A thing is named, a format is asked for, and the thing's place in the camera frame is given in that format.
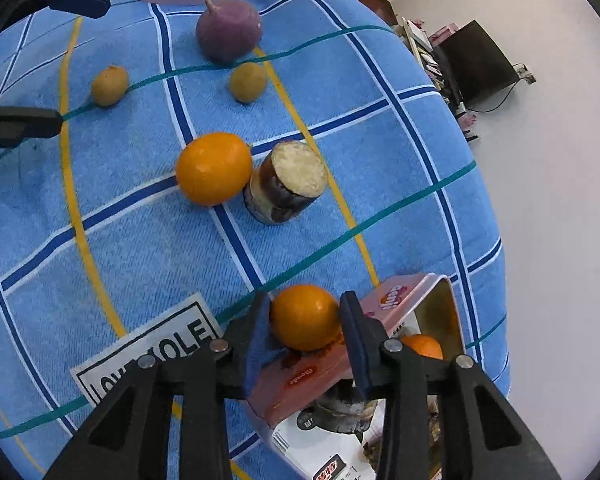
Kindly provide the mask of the small yellow-brown fruit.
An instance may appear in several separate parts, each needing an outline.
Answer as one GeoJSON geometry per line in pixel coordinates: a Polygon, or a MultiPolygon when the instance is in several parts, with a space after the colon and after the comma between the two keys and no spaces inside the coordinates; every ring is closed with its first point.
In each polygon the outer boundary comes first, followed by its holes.
{"type": "Polygon", "coordinates": [[[129,88],[129,75],[122,66],[110,65],[102,70],[91,83],[91,97],[100,107],[117,104],[129,88]]]}
{"type": "Polygon", "coordinates": [[[257,63],[245,63],[230,73],[228,88],[234,99],[242,104],[257,100],[265,92],[268,85],[268,74],[265,68],[257,63]]]}

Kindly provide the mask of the orange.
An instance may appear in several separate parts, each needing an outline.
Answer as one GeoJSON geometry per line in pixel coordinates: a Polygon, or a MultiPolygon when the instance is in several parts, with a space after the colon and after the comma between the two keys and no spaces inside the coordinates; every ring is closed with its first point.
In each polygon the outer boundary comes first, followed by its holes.
{"type": "Polygon", "coordinates": [[[339,302],[315,285],[289,286],[272,302],[270,326],[285,347],[302,352],[320,350],[340,333],[339,302]]]}
{"type": "Polygon", "coordinates": [[[229,132],[212,132],[186,145],[175,163],[182,193],[198,206],[213,207],[236,196],[253,170],[250,146],[229,132]]]}
{"type": "Polygon", "coordinates": [[[400,341],[421,356],[437,360],[444,359],[441,344],[430,336],[423,334],[405,335],[400,338],[400,341]]]}

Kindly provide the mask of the round purple turnip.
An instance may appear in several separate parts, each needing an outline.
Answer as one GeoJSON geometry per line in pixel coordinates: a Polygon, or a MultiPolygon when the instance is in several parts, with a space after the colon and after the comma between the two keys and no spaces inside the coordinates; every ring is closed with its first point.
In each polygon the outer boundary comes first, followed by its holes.
{"type": "Polygon", "coordinates": [[[247,1],[204,0],[206,10],[195,35],[202,53],[212,62],[230,64],[252,51],[263,36],[259,12],[247,1]]]}

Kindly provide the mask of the blue plaid tablecloth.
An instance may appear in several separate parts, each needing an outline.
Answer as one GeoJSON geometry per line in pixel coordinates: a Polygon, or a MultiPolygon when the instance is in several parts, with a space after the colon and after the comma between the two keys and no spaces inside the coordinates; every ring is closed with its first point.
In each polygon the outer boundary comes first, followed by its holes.
{"type": "Polygon", "coordinates": [[[250,105],[195,38],[199,10],[110,0],[97,20],[41,10],[0,35],[0,105],[56,108],[65,131],[0,152],[0,448],[44,476],[87,418],[87,359],[193,295],[226,322],[268,286],[368,294],[396,274],[449,277],[468,353],[510,388],[503,246],[457,122],[400,39],[356,0],[247,0],[277,82],[250,105]],[[91,97],[129,75],[110,107],[91,97]],[[184,146],[226,131],[262,159],[314,141],[336,185],[266,226],[240,197],[200,208],[178,189],[184,146]]]}

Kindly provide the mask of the white TV stand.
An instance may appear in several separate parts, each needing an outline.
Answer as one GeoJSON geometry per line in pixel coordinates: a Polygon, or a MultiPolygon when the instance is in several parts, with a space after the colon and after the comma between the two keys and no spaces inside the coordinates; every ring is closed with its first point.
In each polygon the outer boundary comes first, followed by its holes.
{"type": "Polygon", "coordinates": [[[422,28],[422,22],[413,22],[404,16],[396,15],[396,24],[392,28],[442,95],[442,99],[460,125],[465,139],[468,142],[477,141],[478,136],[472,131],[477,115],[466,108],[449,62],[443,54],[434,50],[422,28]]]}

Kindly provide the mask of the black television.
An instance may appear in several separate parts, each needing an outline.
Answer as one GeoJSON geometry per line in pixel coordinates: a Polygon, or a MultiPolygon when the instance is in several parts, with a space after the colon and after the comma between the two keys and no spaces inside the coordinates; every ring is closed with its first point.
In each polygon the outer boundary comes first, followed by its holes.
{"type": "Polygon", "coordinates": [[[434,47],[450,71],[467,107],[475,108],[519,81],[514,66],[477,21],[471,21],[434,47]]]}

